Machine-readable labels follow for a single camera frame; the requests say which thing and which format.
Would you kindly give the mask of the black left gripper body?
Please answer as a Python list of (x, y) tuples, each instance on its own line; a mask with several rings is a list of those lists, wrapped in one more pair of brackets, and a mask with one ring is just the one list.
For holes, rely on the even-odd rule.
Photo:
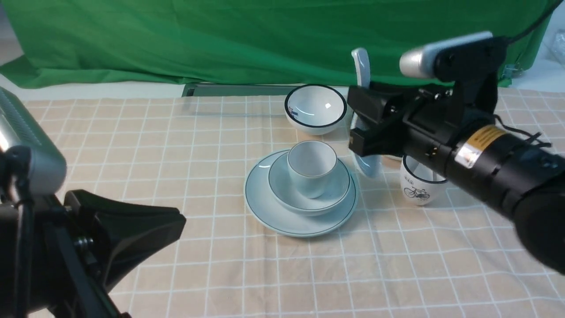
[(86, 190), (68, 191), (64, 204), (75, 212), (82, 234), (101, 264), (107, 291), (142, 262), (177, 242), (186, 218), (174, 207), (152, 207), (113, 201)]

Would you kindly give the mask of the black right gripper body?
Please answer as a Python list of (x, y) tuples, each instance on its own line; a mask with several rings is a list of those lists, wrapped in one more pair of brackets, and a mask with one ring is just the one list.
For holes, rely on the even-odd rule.
[(439, 173), (498, 172), (497, 101), (496, 84), (420, 89), (404, 107), (404, 153)]

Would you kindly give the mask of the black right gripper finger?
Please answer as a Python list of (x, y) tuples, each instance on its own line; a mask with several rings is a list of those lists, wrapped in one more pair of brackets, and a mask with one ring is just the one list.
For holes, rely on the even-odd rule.
[(347, 103), (357, 121), (349, 134), (349, 150), (360, 157), (398, 155), (398, 87), (351, 85)]

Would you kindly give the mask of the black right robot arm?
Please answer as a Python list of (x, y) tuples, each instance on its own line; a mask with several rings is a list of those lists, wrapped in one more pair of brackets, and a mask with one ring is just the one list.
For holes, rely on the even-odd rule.
[(496, 125), (492, 110), (458, 104), (442, 85), (351, 85), (347, 102), (366, 128), (352, 128), (360, 157), (407, 155), (510, 220), (524, 248), (564, 273), (564, 157), (538, 134)]

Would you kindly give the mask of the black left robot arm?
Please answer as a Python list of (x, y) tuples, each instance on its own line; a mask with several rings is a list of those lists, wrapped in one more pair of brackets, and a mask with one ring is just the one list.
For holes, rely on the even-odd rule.
[(178, 241), (186, 218), (174, 207), (113, 201), (83, 189), (64, 201), (32, 190), (32, 151), (1, 155), (1, 316), (129, 318), (109, 292), (133, 269)]

